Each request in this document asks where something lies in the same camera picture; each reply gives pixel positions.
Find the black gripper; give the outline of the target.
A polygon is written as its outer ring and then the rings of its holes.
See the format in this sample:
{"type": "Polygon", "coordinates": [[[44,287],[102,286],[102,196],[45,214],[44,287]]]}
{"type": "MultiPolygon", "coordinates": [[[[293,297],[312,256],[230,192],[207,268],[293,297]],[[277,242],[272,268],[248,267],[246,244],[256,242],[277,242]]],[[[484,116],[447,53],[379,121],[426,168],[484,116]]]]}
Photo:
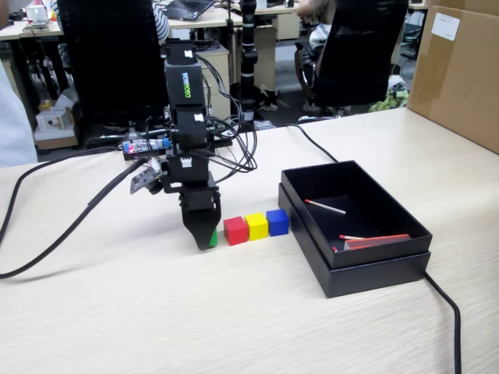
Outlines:
{"type": "Polygon", "coordinates": [[[217,244],[220,193],[208,170],[208,159],[199,154],[176,155],[161,163],[165,193],[178,193],[182,221],[200,251],[217,244]]]}

